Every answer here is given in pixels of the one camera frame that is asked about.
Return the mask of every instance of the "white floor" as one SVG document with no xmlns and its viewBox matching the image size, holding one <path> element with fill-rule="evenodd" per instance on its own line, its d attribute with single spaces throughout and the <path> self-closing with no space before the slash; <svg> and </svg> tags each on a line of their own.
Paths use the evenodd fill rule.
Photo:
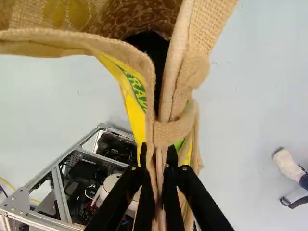
<svg viewBox="0 0 308 231">
<path fill-rule="evenodd" d="M 239 2 L 214 48 L 200 104 L 200 179 L 236 231 L 305 230 L 308 205 L 272 162 L 308 168 L 308 2 Z M 116 81 L 92 57 L 0 56 L 0 177 L 22 186 L 99 122 L 129 128 Z"/>
</svg>

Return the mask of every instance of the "burlap strap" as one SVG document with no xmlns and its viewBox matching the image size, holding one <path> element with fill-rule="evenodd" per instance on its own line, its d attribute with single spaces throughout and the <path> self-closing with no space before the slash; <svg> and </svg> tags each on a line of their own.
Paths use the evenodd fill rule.
<svg viewBox="0 0 308 231">
<path fill-rule="evenodd" d="M 184 138 L 193 128 L 194 118 L 198 104 L 191 99 L 186 103 L 184 110 L 178 119 L 162 123 L 154 122 L 153 141 L 156 147 L 168 147 L 178 140 Z"/>
</svg>

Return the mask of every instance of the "metal frame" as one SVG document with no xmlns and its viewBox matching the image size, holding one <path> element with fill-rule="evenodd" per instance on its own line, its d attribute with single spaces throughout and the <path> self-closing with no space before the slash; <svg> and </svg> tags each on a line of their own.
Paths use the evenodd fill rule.
<svg viewBox="0 0 308 231">
<path fill-rule="evenodd" d="M 112 133 L 117 132 L 121 136 L 133 141 L 131 134 L 117 130 L 107 124 L 100 123 L 96 128 L 68 149 L 63 155 L 58 157 L 54 162 L 38 173 L 25 186 L 17 189 L 0 205 L 0 222 L 2 222 L 2 226 L 5 231 L 18 230 L 16 225 L 13 224 L 15 221 L 22 222 L 41 230 L 49 231 L 79 231 L 84 229 L 84 226 L 73 224 L 72 222 L 64 193 L 59 164 L 66 158 L 70 157 L 70 155 L 73 155 L 74 157 L 77 155 L 79 159 L 90 156 L 96 160 L 111 163 L 121 168 L 127 168 L 128 165 L 125 163 L 86 151 L 82 148 L 82 145 L 90 140 L 95 134 L 97 134 L 97 140 L 99 136 L 98 132 L 101 134 L 102 131 Z M 61 220 L 50 218 L 35 211 L 30 211 L 30 193 L 34 190 L 35 186 L 50 173 L 53 179 L 53 191 L 57 200 Z"/>
</svg>

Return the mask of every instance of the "person's foot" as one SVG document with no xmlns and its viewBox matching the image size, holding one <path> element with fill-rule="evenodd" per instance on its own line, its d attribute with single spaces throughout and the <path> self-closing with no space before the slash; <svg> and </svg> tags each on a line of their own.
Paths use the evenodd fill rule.
<svg viewBox="0 0 308 231">
<path fill-rule="evenodd" d="M 288 150 L 283 147 L 278 148 L 273 155 L 273 160 L 281 173 L 299 182 L 305 175 L 303 169 L 293 160 Z"/>
</svg>

